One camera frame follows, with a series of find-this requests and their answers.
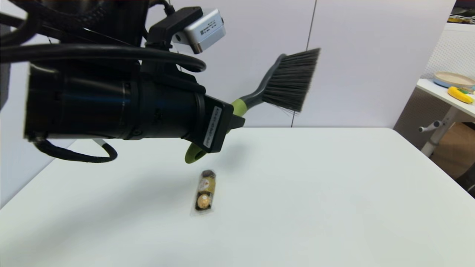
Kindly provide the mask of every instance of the yellow banana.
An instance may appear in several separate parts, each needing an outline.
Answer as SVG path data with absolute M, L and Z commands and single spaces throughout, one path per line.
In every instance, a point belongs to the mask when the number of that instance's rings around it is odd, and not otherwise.
M 458 99 L 458 100 L 460 100 L 460 101 L 462 101 L 462 102 L 465 102 L 465 103 L 469 103 L 469 104 L 470 104 L 470 103 L 472 103 L 472 102 L 474 101 L 473 98 L 471 98 L 470 96 L 468 96 L 468 95 L 466 95 L 466 94 L 460 92 L 460 91 L 458 90 L 458 88 L 455 87 L 455 86 L 449 87 L 447 93 L 448 93 L 449 95 L 455 97 L 456 99 Z

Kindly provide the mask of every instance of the hand brush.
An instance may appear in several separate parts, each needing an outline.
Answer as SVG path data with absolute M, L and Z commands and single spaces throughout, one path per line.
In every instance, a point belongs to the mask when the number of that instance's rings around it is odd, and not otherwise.
M 286 55 L 281 54 L 267 71 L 256 91 L 232 103 L 234 115 L 243 116 L 248 109 L 263 102 L 292 112 L 301 112 L 305 96 L 315 71 L 320 49 Z M 185 155 L 186 163 L 193 163 L 206 155 L 192 143 Z

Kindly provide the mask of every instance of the label sticker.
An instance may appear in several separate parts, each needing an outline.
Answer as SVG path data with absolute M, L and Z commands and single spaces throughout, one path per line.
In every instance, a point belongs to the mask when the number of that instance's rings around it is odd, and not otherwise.
M 209 120 L 208 130 L 206 131 L 205 140 L 203 141 L 203 145 L 207 148 L 211 147 L 214 139 L 214 133 L 216 132 L 216 128 L 218 127 L 219 117 L 221 117 L 222 108 L 215 106 L 213 109 L 213 113 L 211 114 L 211 119 Z

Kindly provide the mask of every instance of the ferrero rocher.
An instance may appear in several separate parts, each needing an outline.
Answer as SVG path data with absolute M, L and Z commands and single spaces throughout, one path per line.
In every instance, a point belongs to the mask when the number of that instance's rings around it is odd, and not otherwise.
M 196 194 L 196 210 L 207 210 L 213 203 L 214 189 L 216 187 L 216 174 L 211 170 L 201 173 L 201 179 Z

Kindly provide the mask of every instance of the brush bristles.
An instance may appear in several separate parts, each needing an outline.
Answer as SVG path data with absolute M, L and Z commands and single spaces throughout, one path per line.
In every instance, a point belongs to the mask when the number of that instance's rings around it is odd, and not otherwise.
M 262 100 L 295 112 L 301 112 L 314 75 L 320 49 L 285 56 L 272 74 Z

